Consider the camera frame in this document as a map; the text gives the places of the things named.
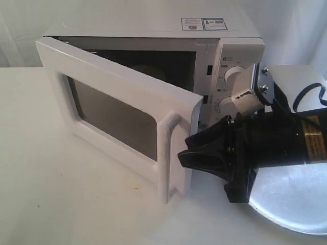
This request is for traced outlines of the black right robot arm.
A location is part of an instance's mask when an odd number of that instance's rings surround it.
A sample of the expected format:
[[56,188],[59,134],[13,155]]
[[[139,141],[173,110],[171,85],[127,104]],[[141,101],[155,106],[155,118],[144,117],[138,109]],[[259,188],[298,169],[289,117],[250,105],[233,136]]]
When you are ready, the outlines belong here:
[[186,140],[185,168],[225,180],[232,203],[248,203],[259,168],[326,162],[326,110],[226,116]]

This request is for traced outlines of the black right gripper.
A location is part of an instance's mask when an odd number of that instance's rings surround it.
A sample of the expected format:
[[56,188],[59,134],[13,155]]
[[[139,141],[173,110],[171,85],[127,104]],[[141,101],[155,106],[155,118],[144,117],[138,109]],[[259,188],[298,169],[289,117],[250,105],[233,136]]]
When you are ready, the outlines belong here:
[[[307,159],[301,119],[294,114],[227,115],[209,128],[185,139],[188,150],[178,154],[185,168],[206,172],[227,181],[224,190],[231,203],[248,203],[260,168],[302,165]],[[192,150],[222,140],[235,155]]]

